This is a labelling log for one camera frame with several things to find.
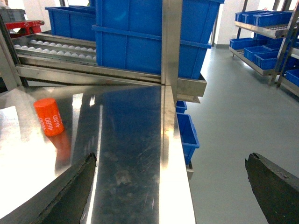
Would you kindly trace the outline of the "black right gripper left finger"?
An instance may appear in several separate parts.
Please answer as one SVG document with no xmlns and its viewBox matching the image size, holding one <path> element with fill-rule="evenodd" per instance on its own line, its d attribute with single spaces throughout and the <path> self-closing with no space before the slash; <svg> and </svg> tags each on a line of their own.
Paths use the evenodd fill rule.
<svg viewBox="0 0 299 224">
<path fill-rule="evenodd" d="M 96 168 L 90 153 L 24 204 L 0 219 L 2 224 L 79 224 Z"/>
</svg>

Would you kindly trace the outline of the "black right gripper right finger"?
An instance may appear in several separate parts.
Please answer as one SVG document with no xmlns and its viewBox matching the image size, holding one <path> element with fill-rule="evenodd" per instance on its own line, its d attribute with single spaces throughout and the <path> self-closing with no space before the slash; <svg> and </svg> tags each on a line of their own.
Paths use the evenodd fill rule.
<svg viewBox="0 0 299 224">
<path fill-rule="evenodd" d="M 270 224 L 299 222 L 299 178 L 258 153 L 245 160 L 252 192 Z"/>
</svg>

